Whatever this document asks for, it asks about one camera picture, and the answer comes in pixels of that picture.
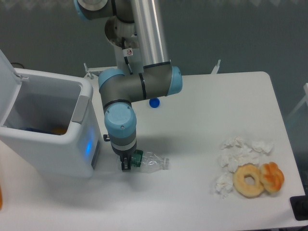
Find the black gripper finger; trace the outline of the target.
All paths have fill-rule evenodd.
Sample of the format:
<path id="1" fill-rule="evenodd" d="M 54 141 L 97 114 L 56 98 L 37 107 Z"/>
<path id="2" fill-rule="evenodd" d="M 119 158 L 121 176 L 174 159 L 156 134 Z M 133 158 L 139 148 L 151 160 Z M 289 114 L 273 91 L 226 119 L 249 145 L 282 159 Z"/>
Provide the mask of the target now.
<path id="1" fill-rule="evenodd" d="M 122 171 L 131 170 L 131 155 L 120 156 Z"/>

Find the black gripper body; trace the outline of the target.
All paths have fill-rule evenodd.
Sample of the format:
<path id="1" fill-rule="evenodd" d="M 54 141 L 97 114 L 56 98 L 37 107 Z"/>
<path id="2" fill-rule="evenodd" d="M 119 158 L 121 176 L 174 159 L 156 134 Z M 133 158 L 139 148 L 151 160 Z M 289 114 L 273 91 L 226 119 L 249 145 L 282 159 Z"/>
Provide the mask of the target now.
<path id="1" fill-rule="evenodd" d="M 115 145 L 113 143 L 111 143 L 112 149 L 114 151 L 115 154 L 117 154 L 118 156 L 123 156 L 123 155 L 132 155 L 136 148 L 137 148 L 137 144 L 134 143 L 133 146 L 131 146 L 130 148 L 128 148 L 127 146 L 119 146 L 119 145 Z"/>

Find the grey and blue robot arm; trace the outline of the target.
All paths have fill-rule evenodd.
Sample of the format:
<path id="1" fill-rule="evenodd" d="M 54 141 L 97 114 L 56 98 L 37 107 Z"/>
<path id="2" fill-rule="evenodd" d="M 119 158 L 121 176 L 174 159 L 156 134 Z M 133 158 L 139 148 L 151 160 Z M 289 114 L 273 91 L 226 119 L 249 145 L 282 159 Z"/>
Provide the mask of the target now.
<path id="1" fill-rule="evenodd" d="M 113 45 L 116 68 L 98 77 L 104 123 L 122 170 L 131 168 L 137 147 L 134 102 L 179 93 L 182 76 L 167 52 L 159 2 L 156 0 L 76 0 L 87 20 L 106 18 L 105 36 Z"/>

